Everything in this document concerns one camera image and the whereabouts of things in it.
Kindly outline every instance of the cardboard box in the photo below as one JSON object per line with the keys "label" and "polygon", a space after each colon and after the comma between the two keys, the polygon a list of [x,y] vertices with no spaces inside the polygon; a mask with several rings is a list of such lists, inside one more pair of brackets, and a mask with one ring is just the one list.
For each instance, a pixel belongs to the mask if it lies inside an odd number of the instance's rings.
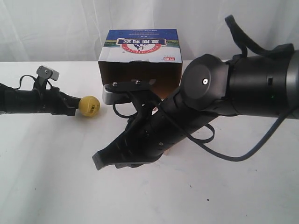
{"label": "cardboard box", "polygon": [[103,84],[148,81],[165,98],[178,87],[182,75],[177,30],[110,30],[99,68]]}

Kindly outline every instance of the screw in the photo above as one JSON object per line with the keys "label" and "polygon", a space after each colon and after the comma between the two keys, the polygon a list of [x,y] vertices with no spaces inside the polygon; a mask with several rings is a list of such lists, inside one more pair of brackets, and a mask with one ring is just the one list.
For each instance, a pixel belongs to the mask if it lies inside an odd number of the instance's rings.
{"label": "screw", "polygon": [[206,85],[209,82],[209,80],[207,78],[204,78],[204,80],[202,80],[203,85]]}

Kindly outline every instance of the white tabletop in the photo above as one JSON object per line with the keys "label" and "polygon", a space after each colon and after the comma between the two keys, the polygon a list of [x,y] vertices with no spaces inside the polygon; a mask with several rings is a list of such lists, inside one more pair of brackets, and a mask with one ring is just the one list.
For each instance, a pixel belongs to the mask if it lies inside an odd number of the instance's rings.
{"label": "white tabletop", "polygon": [[[60,72],[53,85],[101,101],[97,62],[0,63],[0,82],[17,87],[39,65]],[[25,79],[23,88],[33,81]],[[124,114],[130,105],[120,105]],[[241,155],[274,119],[238,116],[212,122],[219,152]],[[0,116],[0,224],[298,223],[299,121],[287,120],[244,162],[220,160],[189,140],[139,168],[97,171],[92,156],[125,128],[111,106],[87,119],[48,114]],[[209,136],[206,129],[198,136]]]}

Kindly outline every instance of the yellow ball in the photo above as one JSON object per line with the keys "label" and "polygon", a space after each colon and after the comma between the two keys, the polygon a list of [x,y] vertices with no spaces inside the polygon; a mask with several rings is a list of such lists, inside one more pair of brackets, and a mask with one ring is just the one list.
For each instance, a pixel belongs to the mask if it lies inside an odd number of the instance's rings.
{"label": "yellow ball", "polygon": [[87,117],[95,116],[100,109],[100,102],[96,97],[87,96],[79,101],[79,111]]}

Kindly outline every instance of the white backdrop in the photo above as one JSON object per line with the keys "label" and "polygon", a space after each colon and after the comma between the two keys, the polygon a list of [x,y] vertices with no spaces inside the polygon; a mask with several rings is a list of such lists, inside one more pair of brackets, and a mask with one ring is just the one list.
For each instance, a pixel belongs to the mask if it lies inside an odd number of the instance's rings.
{"label": "white backdrop", "polygon": [[0,61],[95,61],[109,29],[177,28],[184,60],[238,52],[224,18],[265,48],[299,48],[298,0],[0,0]]}

